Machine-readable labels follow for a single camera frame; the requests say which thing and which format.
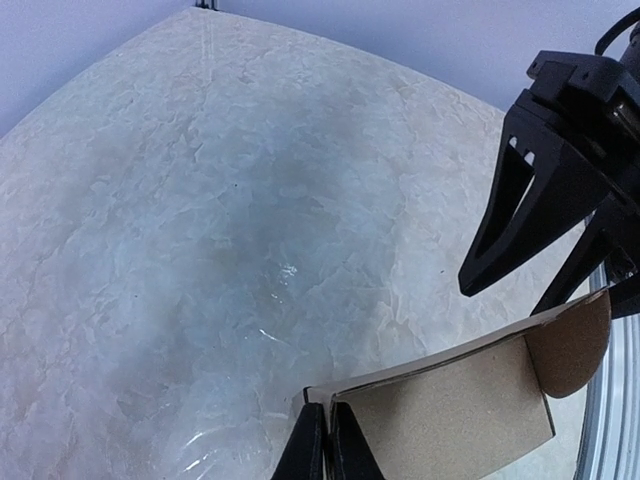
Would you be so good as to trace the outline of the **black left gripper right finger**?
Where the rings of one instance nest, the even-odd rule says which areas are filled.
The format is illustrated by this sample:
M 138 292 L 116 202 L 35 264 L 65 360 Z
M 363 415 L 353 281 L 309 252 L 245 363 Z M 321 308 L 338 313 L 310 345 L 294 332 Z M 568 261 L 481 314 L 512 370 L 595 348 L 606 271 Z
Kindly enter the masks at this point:
M 383 474 L 348 403 L 334 404 L 330 426 L 329 478 L 382 479 Z

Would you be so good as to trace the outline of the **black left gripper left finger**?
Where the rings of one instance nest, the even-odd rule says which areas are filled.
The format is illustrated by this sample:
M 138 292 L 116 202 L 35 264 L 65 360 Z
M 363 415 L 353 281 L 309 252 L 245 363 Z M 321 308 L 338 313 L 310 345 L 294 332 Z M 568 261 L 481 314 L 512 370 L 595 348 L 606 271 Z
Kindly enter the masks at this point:
M 324 478 L 325 417 L 323 406 L 303 406 L 272 480 L 322 480 Z

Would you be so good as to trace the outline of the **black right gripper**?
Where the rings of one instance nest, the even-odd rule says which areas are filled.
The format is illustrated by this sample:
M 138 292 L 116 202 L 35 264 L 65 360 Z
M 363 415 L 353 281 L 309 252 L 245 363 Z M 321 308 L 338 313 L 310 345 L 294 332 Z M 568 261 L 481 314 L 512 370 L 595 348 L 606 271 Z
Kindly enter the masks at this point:
M 614 319 L 639 312 L 639 61 L 542 51 L 508 110 L 488 204 L 459 270 L 474 296 L 586 216 L 591 220 L 534 307 L 566 302 L 609 265 Z

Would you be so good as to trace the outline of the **brown cardboard box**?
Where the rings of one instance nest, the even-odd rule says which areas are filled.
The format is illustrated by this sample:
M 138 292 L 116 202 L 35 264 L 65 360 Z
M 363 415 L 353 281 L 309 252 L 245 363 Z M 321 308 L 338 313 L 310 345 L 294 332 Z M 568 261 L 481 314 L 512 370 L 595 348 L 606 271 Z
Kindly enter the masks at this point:
M 304 388 L 325 417 L 329 478 L 332 408 L 348 403 L 382 479 L 480 479 L 553 438 L 548 405 L 582 389 L 609 342 L 607 290 L 475 340 L 370 374 Z

